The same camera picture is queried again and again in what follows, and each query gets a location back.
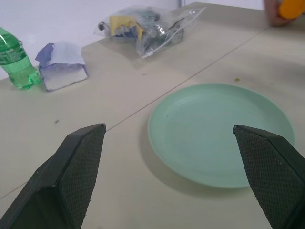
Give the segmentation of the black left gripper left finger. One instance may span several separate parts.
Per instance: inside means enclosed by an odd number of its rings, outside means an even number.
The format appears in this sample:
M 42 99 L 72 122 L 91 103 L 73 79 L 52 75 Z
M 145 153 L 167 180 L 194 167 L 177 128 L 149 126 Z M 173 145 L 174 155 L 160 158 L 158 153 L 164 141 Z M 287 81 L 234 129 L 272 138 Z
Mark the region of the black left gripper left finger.
M 96 184 L 105 124 L 66 136 L 0 220 L 2 229 L 79 229 Z

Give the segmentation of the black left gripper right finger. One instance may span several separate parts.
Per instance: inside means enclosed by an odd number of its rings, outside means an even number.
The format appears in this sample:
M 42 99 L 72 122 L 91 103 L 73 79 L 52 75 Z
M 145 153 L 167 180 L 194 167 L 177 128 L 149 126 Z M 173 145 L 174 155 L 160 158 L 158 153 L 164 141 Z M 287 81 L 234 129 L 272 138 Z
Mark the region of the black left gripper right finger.
M 234 125 L 249 185 L 274 229 L 305 227 L 305 159 L 282 136 Z

